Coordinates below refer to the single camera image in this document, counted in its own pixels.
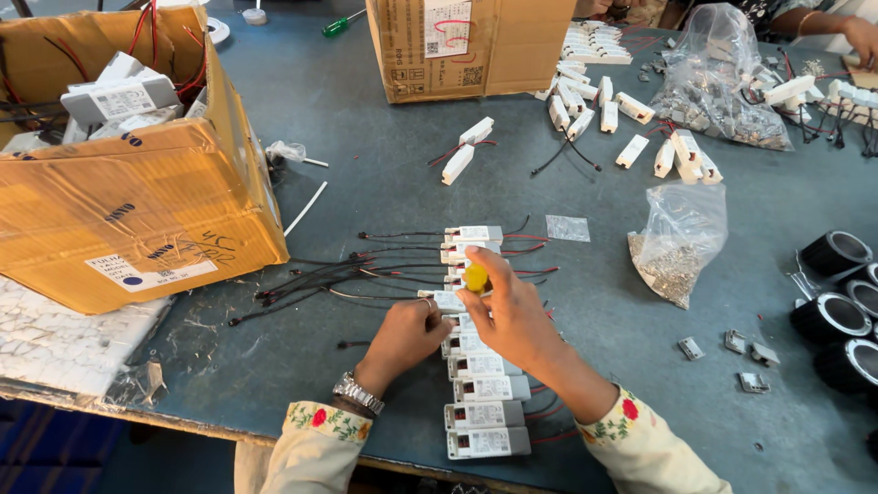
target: brown cardboard box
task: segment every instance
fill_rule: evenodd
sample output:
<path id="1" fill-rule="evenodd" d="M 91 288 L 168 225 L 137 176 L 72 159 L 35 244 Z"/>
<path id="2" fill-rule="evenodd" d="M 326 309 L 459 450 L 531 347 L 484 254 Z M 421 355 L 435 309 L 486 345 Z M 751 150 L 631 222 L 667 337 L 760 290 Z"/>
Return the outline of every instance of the brown cardboard box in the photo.
<path id="1" fill-rule="evenodd" d="M 425 4 L 469 4 L 469 23 L 425 18 Z M 409 103 L 540 91 L 549 87 L 576 0 L 366 0 L 372 43 L 387 101 Z M 465 54 L 427 57 L 430 34 L 447 32 L 454 47 L 467 39 Z M 454 29 L 469 26 L 469 35 Z"/>
<path id="2" fill-rule="evenodd" d="M 82 77 L 42 37 L 67 41 L 94 78 L 128 49 L 139 15 L 5 21 L 5 74 L 24 101 L 56 100 Z M 180 80 L 197 70 L 202 50 L 183 27 L 201 38 L 205 22 L 204 9 L 160 9 L 156 69 L 170 74 L 173 47 Z M 133 52 L 144 65 L 151 43 L 141 35 Z M 209 37 L 206 77 L 204 118 L 0 154 L 0 272 L 97 314 L 285 262 L 262 147 Z M 0 144 L 20 132 L 0 124 Z"/>

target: metal bracket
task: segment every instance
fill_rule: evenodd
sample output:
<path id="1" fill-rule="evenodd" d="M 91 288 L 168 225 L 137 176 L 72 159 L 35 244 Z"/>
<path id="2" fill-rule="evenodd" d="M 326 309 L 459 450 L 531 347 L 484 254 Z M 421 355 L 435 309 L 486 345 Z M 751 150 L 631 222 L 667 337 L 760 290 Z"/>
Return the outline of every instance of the metal bracket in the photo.
<path id="1" fill-rule="evenodd" d="M 765 345 L 760 345 L 759 343 L 753 343 L 753 352 L 750 355 L 754 360 L 762 362 L 769 367 L 774 367 L 781 363 L 774 350 Z"/>
<path id="2" fill-rule="evenodd" d="M 741 388 L 748 393 L 767 393 L 771 391 L 771 386 L 762 379 L 759 374 L 738 373 L 741 379 Z"/>
<path id="3" fill-rule="evenodd" d="M 725 347 L 733 352 L 746 353 L 747 342 L 744 336 L 738 330 L 728 330 L 725 332 Z"/>
<path id="4" fill-rule="evenodd" d="M 691 336 L 680 340 L 680 348 L 683 349 L 683 352 L 690 360 L 700 359 L 704 356 L 704 352 L 702 352 L 702 349 L 695 344 L 695 340 L 693 340 Z"/>

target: plastic bag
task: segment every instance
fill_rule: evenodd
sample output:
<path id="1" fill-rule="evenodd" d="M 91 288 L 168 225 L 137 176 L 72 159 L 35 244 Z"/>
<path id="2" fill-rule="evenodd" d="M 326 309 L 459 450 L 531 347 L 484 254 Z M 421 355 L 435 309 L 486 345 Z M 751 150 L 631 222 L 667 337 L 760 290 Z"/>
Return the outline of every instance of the plastic bag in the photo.
<path id="1" fill-rule="evenodd" d="M 665 83 L 650 102 L 658 118 L 759 148 L 793 150 L 781 116 L 744 99 L 761 57 L 753 26 L 740 9 L 699 5 L 676 48 L 662 56 Z"/>
<path id="2" fill-rule="evenodd" d="M 305 155 L 305 146 L 295 142 L 284 144 L 283 141 L 274 141 L 268 148 L 265 148 L 265 155 L 269 158 L 269 161 L 273 160 L 275 156 L 280 155 L 288 160 L 298 161 L 299 163 L 302 163 L 307 157 Z"/>
<path id="3" fill-rule="evenodd" d="M 631 261 L 653 292 L 688 309 L 698 274 L 729 236 L 725 185 L 685 185 L 677 180 L 648 189 L 646 199 L 646 228 L 628 234 Z"/>

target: yellow screwdriver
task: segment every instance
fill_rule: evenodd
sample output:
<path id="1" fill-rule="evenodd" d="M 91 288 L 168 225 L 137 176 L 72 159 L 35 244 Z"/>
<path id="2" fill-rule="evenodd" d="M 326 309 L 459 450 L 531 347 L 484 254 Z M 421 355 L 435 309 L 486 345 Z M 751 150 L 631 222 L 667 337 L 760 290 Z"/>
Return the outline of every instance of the yellow screwdriver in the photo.
<path id="1" fill-rule="evenodd" d="M 336 20 L 334 23 L 323 28 L 323 35 L 327 38 L 332 38 L 336 34 L 340 34 L 342 31 L 348 29 L 348 23 L 356 18 L 357 16 L 363 15 L 366 12 L 365 9 L 357 12 L 356 14 L 350 16 L 349 18 L 340 18 Z"/>

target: blue-grey table surface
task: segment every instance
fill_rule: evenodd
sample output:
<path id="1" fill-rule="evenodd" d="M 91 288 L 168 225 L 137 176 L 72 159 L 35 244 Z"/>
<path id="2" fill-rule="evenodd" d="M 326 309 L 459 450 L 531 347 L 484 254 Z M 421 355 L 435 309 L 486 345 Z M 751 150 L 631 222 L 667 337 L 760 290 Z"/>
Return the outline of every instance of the blue-grey table surface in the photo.
<path id="1" fill-rule="evenodd" d="M 540 295 L 556 307 L 558 329 L 583 357 L 646 401 L 737 492 L 875 492 L 878 469 L 863 438 L 878 426 L 878 416 L 863 400 L 842 396 L 817 378 L 811 366 L 815 349 L 788 321 L 800 294 L 785 275 L 795 270 L 794 249 L 829 229 L 878 246 L 878 162 L 860 155 L 859 126 L 849 127 L 855 130 L 847 133 L 843 150 L 822 138 L 805 146 L 794 127 L 789 131 L 795 152 L 697 137 L 725 176 L 729 239 L 698 279 L 691 309 L 678 309 L 640 279 L 626 243 L 627 232 L 646 224 L 645 189 L 666 182 L 651 170 L 659 133 L 630 170 L 614 164 L 632 135 L 654 125 L 622 116 L 615 134 L 603 134 L 593 122 L 577 144 L 603 165 L 602 173 L 567 149 L 531 178 L 529 172 L 562 142 L 545 104 L 517 94 L 389 105 L 367 22 L 357 20 L 331 40 L 320 35 L 322 26 L 360 5 L 269 3 L 263 6 L 269 23 L 261 27 L 246 25 L 235 9 L 210 9 L 231 27 L 230 39 L 219 46 L 220 59 L 263 146 L 278 139 L 301 142 L 310 157 L 330 163 L 328 169 L 288 163 L 289 172 L 275 187 L 288 224 L 328 182 L 286 238 L 293 257 L 338 260 L 382 244 L 357 239 L 360 231 L 467 224 L 509 230 L 530 213 L 525 233 L 543 235 L 546 214 L 586 217 L 590 243 L 555 241 L 512 261 L 519 269 L 561 266 L 540 286 Z M 250 6 L 235 4 L 238 10 Z M 593 65 L 587 75 L 612 76 L 617 91 L 648 102 L 662 78 L 652 73 L 643 83 L 637 73 L 641 63 L 658 58 L 653 51 L 660 46 L 637 54 L 630 66 Z M 817 59 L 827 73 L 841 70 L 837 55 L 789 52 L 796 67 Z M 776 52 L 763 45 L 762 53 Z M 828 82 L 821 82 L 824 89 Z M 495 120 L 491 139 L 499 145 L 477 149 L 454 185 L 442 185 L 442 167 L 427 168 L 425 162 L 457 145 L 457 137 L 485 116 Z M 432 256 L 380 260 L 387 265 Z M 150 411 L 278 436 L 289 402 L 328 400 L 339 376 L 364 353 L 362 347 L 338 351 L 335 344 L 370 339 L 386 303 L 321 294 L 271 316 L 226 325 L 258 310 L 254 292 L 288 280 L 293 267 L 301 265 L 268 266 L 181 296 L 148 343 L 169 389 Z M 404 294 L 366 283 L 345 288 Z M 370 305 L 382 309 L 365 307 Z M 768 369 L 726 350 L 723 333 L 730 328 L 773 348 L 781 364 Z M 689 336 L 705 357 L 683 356 L 677 342 Z M 762 374 L 771 392 L 743 392 L 736 376 L 742 371 Z M 548 391 L 537 394 L 526 408 L 542 408 L 550 399 Z M 530 456 L 449 461 L 442 407 L 452 396 L 438 357 L 399 378 L 385 400 L 364 454 L 547 490 L 613 491 L 605 469 L 575 437 L 534 445 Z M 531 438 L 571 425 L 569 411 L 562 410 L 529 425 Z"/>

